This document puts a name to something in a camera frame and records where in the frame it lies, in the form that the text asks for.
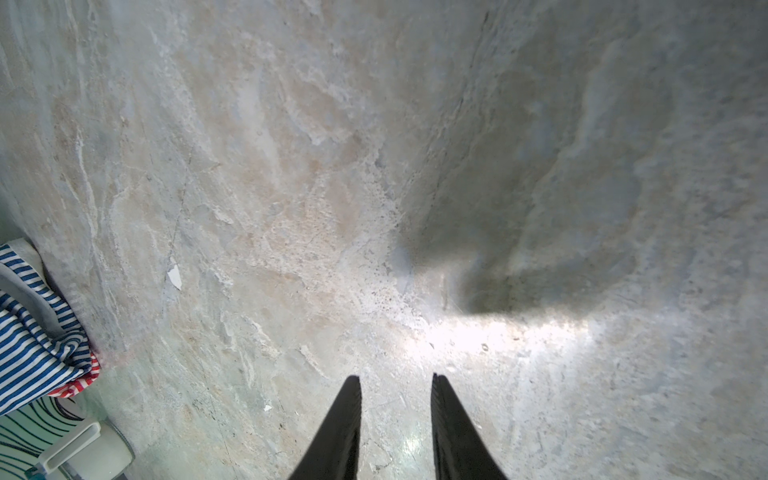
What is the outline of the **red white striped tank top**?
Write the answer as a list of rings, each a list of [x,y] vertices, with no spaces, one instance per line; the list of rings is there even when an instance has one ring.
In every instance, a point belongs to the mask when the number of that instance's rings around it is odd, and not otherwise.
[[[52,390],[48,393],[49,397],[56,397],[56,398],[71,398],[74,397],[81,392],[83,392],[87,387],[91,386],[95,380],[99,377],[101,373],[101,365],[96,357],[96,355],[91,352],[90,353],[90,367],[87,369],[87,372],[83,374],[82,376],[66,383],[65,385]]]

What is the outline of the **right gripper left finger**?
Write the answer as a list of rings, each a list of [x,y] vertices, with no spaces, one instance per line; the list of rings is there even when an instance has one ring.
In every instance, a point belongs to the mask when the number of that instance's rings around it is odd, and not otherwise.
[[[349,376],[292,472],[291,480],[355,480],[358,474],[362,393],[358,376]]]

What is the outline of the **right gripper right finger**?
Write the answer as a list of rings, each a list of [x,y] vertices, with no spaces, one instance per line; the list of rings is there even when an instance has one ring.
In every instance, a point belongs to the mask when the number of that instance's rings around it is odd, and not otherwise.
[[[430,412],[437,479],[507,479],[444,375],[433,375]]]

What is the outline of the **blue white striped tank top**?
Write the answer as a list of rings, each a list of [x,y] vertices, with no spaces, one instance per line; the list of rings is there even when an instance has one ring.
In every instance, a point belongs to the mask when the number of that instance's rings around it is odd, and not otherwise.
[[[69,303],[27,240],[1,245],[1,414],[82,376],[93,352]]]

